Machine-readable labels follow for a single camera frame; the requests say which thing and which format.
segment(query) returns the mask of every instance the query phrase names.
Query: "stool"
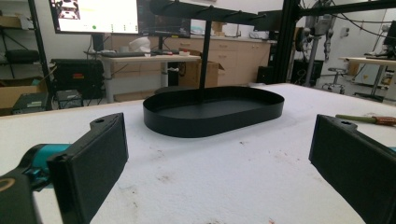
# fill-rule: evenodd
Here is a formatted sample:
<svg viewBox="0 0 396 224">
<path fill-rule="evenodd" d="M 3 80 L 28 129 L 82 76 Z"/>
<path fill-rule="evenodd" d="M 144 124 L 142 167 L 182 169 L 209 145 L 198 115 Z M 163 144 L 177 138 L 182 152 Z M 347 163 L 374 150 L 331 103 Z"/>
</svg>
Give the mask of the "stool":
<svg viewBox="0 0 396 224">
<path fill-rule="evenodd" d="M 335 77 L 334 77 L 334 81 L 332 83 L 325 83 L 322 86 L 322 89 L 327 86 L 327 90 L 332 91 L 332 88 L 337 87 L 340 88 L 340 94 L 344 94 L 346 93 L 346 90 L 344 89 L 344 86 L 341 84 L 337 83 L 338 80 L 338 76 L 339 75 L 343 75 L 347 72 L 347 70 L 345 68 L 329 68 L 329 71 L 331 72 L 335 72 Z"/>
</svg>

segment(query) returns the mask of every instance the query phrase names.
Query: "metal pole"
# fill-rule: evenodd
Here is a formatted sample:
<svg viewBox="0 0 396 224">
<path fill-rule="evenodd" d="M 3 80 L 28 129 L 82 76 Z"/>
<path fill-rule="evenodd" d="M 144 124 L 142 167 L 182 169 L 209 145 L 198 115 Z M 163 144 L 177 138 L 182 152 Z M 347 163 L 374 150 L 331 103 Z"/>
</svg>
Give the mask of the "metal pole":
<svg viewBox="0 0 396 224">
<path fill-rule="evenodd" d="M 204 49 L 202 52 L 201 77 L 200 77 L 200 81 L 199 81 L 199 89 L 201 90 L 201 92 L 203 92 L 204 88 L 205 88 L 207 58 L 208 58 L 208 54 L 209 54 L 209 43 L 210 43 L 211 29 L 212 29 L 212 21 L 206 21 Z"/>
<path fill-rule="evenodd" d="M 309 81 L 311 80 L 312 71 L 314 70 L 313 68 L 314 68 L 314 62 L 315 62 L 315 55 L 317 54 L 319 40 L 320 40 L 319 36 L 314 36 L 314 43 L 312 44 L 311 55 L 309 56 L 309 65 L 308 65 L 308 69 L 306 71 L 306 76 L 305 76 L 304 86 L 306 86 L 306 87 L 311 86 Z"/>
<path fill-rule="evenodd" d="M 287 81 L 288 63 L 285 63 L 285 59 L 289 59 L 291 55 L 294 29 L 298 20 L 299 3 L 300 0 L 283 1 L 282 20 L 274 59 L 275 83 Z"/>
<path fill-rule="evenodd" d="M 375 95 L 375 91 L 376 91 L 376 88 L 378 88 L 379 79 L 381 78 L 382 72 L 384 72 L 384 68 L 385 68 L 385 65 L 380 65 L 379 66 L 378 72 L 376 73 L 376 77 L 375 77 L 375 82 L 374 82 L 374 86 L 373 86 L 373 89 L 372 89 L 372 93 L 371 93 L 372 95 Z"/>
</svg>

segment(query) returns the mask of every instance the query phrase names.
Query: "black equipment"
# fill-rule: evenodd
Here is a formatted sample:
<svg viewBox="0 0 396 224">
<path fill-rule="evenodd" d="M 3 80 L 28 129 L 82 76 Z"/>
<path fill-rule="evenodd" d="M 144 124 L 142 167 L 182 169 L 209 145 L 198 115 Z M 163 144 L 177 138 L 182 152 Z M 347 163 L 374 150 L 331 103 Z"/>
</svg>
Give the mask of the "black equipment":
<svg viewBox="0 0 396 224">
<path fill-rule="evenodd" d="M 321 60 L 314 61 L 312 76 L 309 80 L 309 84 L 311 86 L 315 86 L 317 84 L 317 79 L 320 78 L 322 67 L 323 67 L 323 61 Z M 303 85 L 305 83 L 307 70 L 308 70 L 308 63 L 306 63 L 303 60 L 294 60 L 290 83 Z"/>
<path fill-rule="evenodd" d="M 84 106 L 82 98 L 78 91 L 57 91 L 56 99 L 58 100 L 59 109 L 75 108 Z"/>
<path fill-rule="evenodd" d="M 396 223 L 396 152 L 357 128 L 318 115 L 309 160 L 365 223 Z"/>
<path fill-rule="evenodd" d="M 260 11 L 259 16 L 264 16 L 264 20 L 259 20 L 259 22 L 254 26 L 254 31 L 280 30 L 280 23 L 282 21 L 282 10 Z"/>
<path fill-rule="evenodd" d="M 275 83 L 274 67 L 273 66 L 260 66 L 257 74 L 257 83 L 265 83 L 267 85 Z"/>
<path fill-rule="evenodd" d="M 90 223 L 128 161 L 123 114 L 91 122 L 74 144 L 40 144 L 0 176 L 0 222 L 37 224 L 33 190 L 52 183 L 64 223 Z"/>
<path fill-rule="evenodd" d="M 37 50 L 33 49 L 12 49 L 5 54 L 9 63 L 35 63 L 40 59 Z"/>
<path fill-rule="evenodd" d="M 47 92 L 24 93 L 12 106 L 12 114 L 29 114 L 50 110 L 50 98 Z"/>
<path fill-rule="evenodd" d="M 103 65 L 98 60 L 52 59 L 54 91 L 77 90 L 83 99 L 102 98 Z"/>
</svg>

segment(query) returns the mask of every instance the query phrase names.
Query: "desk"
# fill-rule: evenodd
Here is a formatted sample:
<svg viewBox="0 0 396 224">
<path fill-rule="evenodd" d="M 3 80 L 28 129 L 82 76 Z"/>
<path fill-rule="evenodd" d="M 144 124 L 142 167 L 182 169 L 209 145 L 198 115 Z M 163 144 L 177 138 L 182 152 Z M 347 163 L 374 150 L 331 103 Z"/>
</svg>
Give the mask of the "desk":
<svg viewBox="0 0 396 224">
<path fill-rule="evenodd" d="M 394 116 L 396 107 L 291 84 L 260 88 L 285 97 L 279 119 L 206 138 L 153 132 L 142 101 L 2 117 L 0 174 L 30 147 L 73 143 L 92 120 L 123 112 L 130 159 L 92 223 L 363 224 L 308 159 L 316 115 Z M 359 131 L 396 146 L 394 127 Z M 61 222 L 53 189 L 35 199 L 44 223 Z"/>
<path fill-rule="evenodd" d="M 374 100 L 377 100 L 378 102 L 382 102 L 384 100 L 384 97 L 375 95 L 375 91 L 376 91 L 376 88 L 378 87 L 379 79 L 381 78 L 381 74 L 383 73 L 385 66 L 396 66 L 396 61 L 366 59 L 366 58 L 349 58 L 349 57 L 342 57 L 340 59 L 347 60 L 352 63 L 370 63 L 370 64 L 380 65 L 379 69 L 378 69 L 378 73 L 376 74 L 376 77 L 375 77 L 375 82 L 374 82 L 372 92 L 370 94 L 355 92 L 354 94 L 360 95 L 363 97 L 372 98 Z"/>
<path fill-rule="evenodd" d="M 111 64 L 113 63 L 162 63 L 161 66 L 161 86 L 165 87 L 168 83 L 168 63 L 175 62 L 191 62 L 200 59 L 199 56 L 180 56 L 180 55 L 157 55 L 152 57 L 129 57 L 129 58 L 107 58 L 101 57 L 103 67 L 105 70 L 105 87 L 106 87 L 106 98 L 108 103 L 114 102 L 114 95 L 120 93 L 131 92 L 134 90 L 128 89 L 133 79 L 123 78 L 121 82 L 116 83 L 116 79 L 112 76 Z"/>
</svg>

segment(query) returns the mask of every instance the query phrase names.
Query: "monitor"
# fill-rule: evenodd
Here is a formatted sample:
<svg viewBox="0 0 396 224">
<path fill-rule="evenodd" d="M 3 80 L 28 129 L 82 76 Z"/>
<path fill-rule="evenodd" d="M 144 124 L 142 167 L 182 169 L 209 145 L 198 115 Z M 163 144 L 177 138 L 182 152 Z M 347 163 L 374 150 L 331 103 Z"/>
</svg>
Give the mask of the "monitor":
<svg viewBox="0 0 396 224">
<path fill-rule="evenodd" d="M 49 0 L 56 34 L 138 34 L 134 0 Z"/>
<path fill-rule="evenodd" d="M 191 19 L 154 15 L 149 9 L 150 0 L 136 0 L 139 34 L 189 38 Z"/>
<path fill-rule="evenodd" d="M 265 18 L 259 19 L 254 26 L 254 31 L 279 31 L 282 21 L 282 10 L 261 11 L 259 16 L 266 15 Z"/>
<path fill-rule="evenodd" d="M 384 40 L 384 45 L 396 46 L 396 21 L 393 21 L 390 25 L 387 37 Z"/>
</svg>

